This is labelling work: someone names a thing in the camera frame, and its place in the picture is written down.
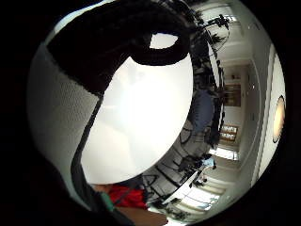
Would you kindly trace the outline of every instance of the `round wall light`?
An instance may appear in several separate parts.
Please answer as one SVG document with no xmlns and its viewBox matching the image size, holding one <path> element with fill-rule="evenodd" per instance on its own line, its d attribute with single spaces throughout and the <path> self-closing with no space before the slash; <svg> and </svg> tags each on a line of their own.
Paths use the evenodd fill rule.
<svg viewBox="0 0 301 226">
<path fill-rule="evenodd" d="M 283 96 L 277 101 L 276 112 L 274 117 L 273 142 L 276 143 L 281 135 L 285 117 L 285 103 Z"/>
</svg>

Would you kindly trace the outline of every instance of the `red fabric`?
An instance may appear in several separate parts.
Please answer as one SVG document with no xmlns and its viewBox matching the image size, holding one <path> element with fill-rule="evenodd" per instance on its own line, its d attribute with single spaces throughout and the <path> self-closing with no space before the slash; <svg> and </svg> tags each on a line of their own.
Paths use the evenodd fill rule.
<svg viewBox="0 0 301 226">
<path fill-rule="evenodd" d="M 117 201 L 125 192 L 127 192 L 129 187 L 127 186 L 117 186 L 112 185 L 112 188 L 109 192 L 109 196 L 112 202 Z M 148 209 L 148 206 L 143 202 L 143 190 L 142 189 L 133 189 L 131 190 L 120 203 L 116 204 L 119 207 L 135 207 Z"/>
</svg>

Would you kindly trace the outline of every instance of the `window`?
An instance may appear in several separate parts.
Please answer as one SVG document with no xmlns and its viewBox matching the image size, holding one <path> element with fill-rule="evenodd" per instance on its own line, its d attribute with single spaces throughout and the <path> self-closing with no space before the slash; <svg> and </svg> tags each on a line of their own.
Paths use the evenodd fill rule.
<svg viewBox="0 0 301 226">
<path fill-rule="evenodd" d="M 241 85 L 233 84 L 225 86 L 225 105 L 241 106 Z"/>
<path fill-rule="evenodd" d="M 181 203 L 203 211 L 209 210 L 217 202 L 219 195 L 215 195 L 201 188 L 192 187 L 182 199 Z"/>
<path fill-rule="evenodd" d="M 238 126 L 224 124 L 220 132 L 220 139 L 234 142 L 237 136 Z"/>
<path fill-rule="evenodd" d="M 214 149 L 209 150 L 209 153 L 230 160 L 238 160 L 238 153 L 232 150 L 217 148 L 216 150 Z"/>
<path fill-rule="evenodd" d="M 232 16 L 232 15 L 224 15 L 225 19 L 228 19 L 229 22 L 236 22 L 237 19 L 235 16 Z"/>
<path fill-rule="evenodd" d="M 172 218 L 168 218 L 168 224 L 165 224 L 166 226 L 183 226 L 187 225 L 187 223 L 180 223 L 178 221 L 173 220 Z"/>
</svg>

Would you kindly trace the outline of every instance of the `ceiling light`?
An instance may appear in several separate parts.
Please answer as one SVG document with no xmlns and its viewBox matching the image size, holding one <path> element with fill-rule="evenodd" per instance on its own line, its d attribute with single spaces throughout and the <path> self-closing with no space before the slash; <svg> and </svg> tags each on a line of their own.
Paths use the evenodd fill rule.
<svg viewBox="0 0 301 226">
<path fill-rule="evenodd" d="M 285 104 L 283 96 L 280 96 L 277 101 L 276 113 L 274 117 L 273 141 L 276 143 L 280 137 L 285 117 Z"/>
</svg>

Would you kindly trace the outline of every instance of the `black fabric strap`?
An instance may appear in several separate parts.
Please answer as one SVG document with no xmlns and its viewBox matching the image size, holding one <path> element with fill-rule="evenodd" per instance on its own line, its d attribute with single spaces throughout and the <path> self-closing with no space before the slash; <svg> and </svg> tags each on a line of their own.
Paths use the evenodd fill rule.
<svg viewBox="0 0 301 226">
<path fill-rule="evenodd" d="M 189 24 L 151 0 L 117 0 L 84 12 L 48 44 L 63 71 L 93 94 L 104 94 L 116 69 L 132 57 L 139 64 L 168 65 L 189 51 Z M 151 49 L 151 34 L 178 36 L 174 45 Z"/>
<path fill-rule="evenodd" d="M 95 121 L 96 115 L 101 107 L 103 99 L 100 99 L 94 107 L 90 119 L 84 129 L 84 133 L 77 146 L 73 160 L 71 162 L 71 178 L 76 193 L 79 197 L 91 208 L 92 212 L 100 213 L 106 211 L 103 206 L 103 201 L 98 192 L 94 191 L 91 186 L 87 184 L 85 174 L 81 165 L 82 151 L 87 142 L 89 131 Z"/>
</svg>

